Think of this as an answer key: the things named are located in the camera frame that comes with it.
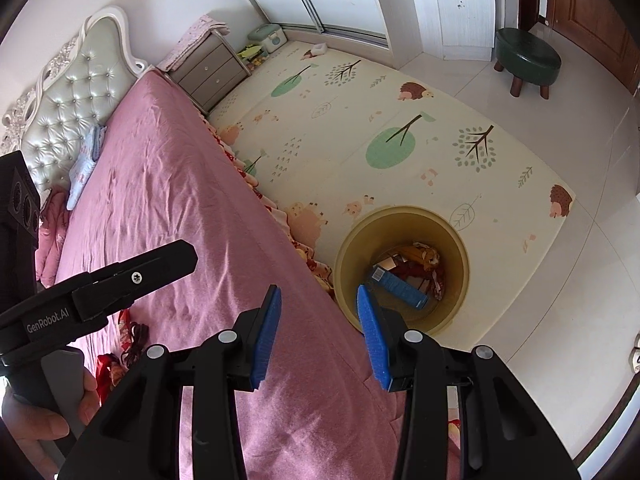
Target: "blue pillowcase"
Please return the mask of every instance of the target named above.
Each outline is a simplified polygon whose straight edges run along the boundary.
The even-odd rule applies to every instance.
[[[73,211],[76,207],[84,185],[94,171],[100,157],[106,129],[106,126],[96,124],[84,136],[78,160],[69,170],[71,189],[69,190],[69,199],[66,202],[66,208],[69,211]]]

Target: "hedgehog print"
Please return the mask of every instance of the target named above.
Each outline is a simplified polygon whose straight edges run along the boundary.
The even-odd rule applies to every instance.
[[[411,101],[415,101],[416,99],[422,99],[423,97],[433,97],[433,92],[419,83],[409,82],[404,83],[400,87],[398,100],[404,101],[406,99],[411,99]]]
[[[551,200],[551,211],[549,212],[551,218],[567,216],[571,209],[571,202],[574,201],[569,192],[559,184],[555,184],[551,188],[549,199]]]

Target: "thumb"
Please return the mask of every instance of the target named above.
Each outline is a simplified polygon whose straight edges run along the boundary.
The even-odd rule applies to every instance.
[[[23,404],[9,391],[2,404],[2,420],[15,440],[56,440],[69,433],[62,416]]]

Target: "screw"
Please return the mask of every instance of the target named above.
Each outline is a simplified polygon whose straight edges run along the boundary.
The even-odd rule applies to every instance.
[[[158,359],[162,354],[164,354],[164,348],[160,345],[153,345],[146,349],[146,355],[150,359]]]
[[[409,343],[419,343],[420,341],[422,341],[422,334],[417,330],[407,330],[404,333],[404,338]]]
[[[476,354],[481,359],[491,359],[494,356],[494,351],[488,346],[482,345],[476,348]]]
[[[218,334],[218,339],[221,343],[232,343],[236,339],[238,339],[238,334],[236,334],[233,330],[225,330],[224,332],[220,332]]]

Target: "bed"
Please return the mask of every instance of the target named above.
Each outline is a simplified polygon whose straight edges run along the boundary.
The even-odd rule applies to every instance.
[[[268,380],[236,393],[249,478],[392,477],[404,397],[373,378],[364,339],[322,290],[255,193],[238,175],[188,97],[129,49],[117,7],[90,17],[3,121],[20,139],[43,200],[68,186],[79,143],[107,133],[70,216],[57,281],[183,238],[196,271],[137,301],[150,344],[199,345],[260,305],[270,283],[283,310]],[[119,348],[115,317],[76,341],[86,365]],[[181,478],[191,477],[191,397],[185,392]]]

